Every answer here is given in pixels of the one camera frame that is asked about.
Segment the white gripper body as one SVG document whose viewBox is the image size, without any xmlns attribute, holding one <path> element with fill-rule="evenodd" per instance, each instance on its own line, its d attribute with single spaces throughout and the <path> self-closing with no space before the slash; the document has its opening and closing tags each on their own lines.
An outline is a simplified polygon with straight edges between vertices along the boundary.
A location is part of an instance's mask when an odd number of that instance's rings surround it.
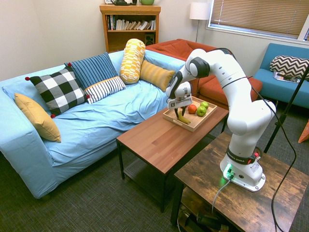
<svg viewBox="0 0 309 232">
<path fill-rule="evenodd" d="M 179 99 L 167 99 L 168 109 L 173 110 L 192 104 L 192 96 L 185 96 Z"/>
</svg>

